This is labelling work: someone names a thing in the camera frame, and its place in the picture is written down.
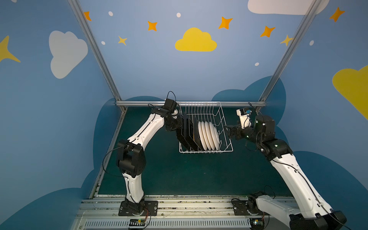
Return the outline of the black square floral plate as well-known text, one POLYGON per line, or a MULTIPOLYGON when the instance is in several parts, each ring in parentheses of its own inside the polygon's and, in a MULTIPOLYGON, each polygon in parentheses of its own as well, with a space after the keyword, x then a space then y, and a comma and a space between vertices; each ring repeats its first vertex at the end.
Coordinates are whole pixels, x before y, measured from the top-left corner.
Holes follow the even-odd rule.
POLYGON ((194 139, 194 127, 193 122, 186 118, 186 141, 192 151, 198 151, 198 145, 194 139))
POLYGON ((181 128, 176 130, 176 137, 179 142, 186 148, 186 150, 191 150, 190 145, 190 136, 189 136, 189 124, 188 124, 188 116, 187 114, 183 114, 182 118, 182 126, 181 128))

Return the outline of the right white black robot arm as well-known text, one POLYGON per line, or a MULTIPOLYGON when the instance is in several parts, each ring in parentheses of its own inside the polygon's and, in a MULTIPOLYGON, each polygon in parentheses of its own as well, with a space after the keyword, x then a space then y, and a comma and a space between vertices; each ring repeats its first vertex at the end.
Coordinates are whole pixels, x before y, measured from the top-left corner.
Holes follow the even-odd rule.
POLYGON ((347 218, 334 210, 317 192, 299 166, 293 151, 284 141, 275 137, 275 121, 269 116, 241 116, 235 126, 225 126, 227 135, 237 140, 253 142, 277 170, 291 191, 298 208, 280 203, 264 192, 250 194, 246 210, 250 215, 269 214, 291 230, 340 230, 347 218))

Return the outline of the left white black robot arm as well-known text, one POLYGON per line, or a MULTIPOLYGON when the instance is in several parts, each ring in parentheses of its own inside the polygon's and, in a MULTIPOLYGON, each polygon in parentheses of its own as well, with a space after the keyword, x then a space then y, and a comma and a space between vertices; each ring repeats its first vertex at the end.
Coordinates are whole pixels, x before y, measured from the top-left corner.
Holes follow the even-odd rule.
POLYGON ((146 122, 127 140, 120 140, 116 165, 122 173, 127 195, 122 208, 133 215, 141 215, 145 210, 145 194, 142 188, 142 173, 146 166, 145 148, 156 132, 162 127, 168 131, 180 129, 183 120, 177 109, 177 102, 167 99, 162 107, 151 109, 146 122))

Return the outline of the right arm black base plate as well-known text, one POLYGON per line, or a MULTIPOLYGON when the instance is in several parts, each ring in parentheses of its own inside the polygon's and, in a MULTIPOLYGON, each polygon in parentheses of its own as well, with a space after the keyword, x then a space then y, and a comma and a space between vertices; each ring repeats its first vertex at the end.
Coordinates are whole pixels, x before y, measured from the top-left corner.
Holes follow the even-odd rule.
POLYGON ((262 211, 258 208, 255 200, 240 200, 238 198, 233 198, 231 204, 236 216, 262 215, 262 211))

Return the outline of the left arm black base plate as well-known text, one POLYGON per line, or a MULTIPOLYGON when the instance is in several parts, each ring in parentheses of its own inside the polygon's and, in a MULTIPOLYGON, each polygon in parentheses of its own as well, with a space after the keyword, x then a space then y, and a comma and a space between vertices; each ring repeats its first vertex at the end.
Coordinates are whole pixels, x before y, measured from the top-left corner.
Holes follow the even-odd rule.
POLYGON ((120 204, 118 216, 156 216, 158 211, 158 201, 141 201, 134 203, 124 200, 120 204))

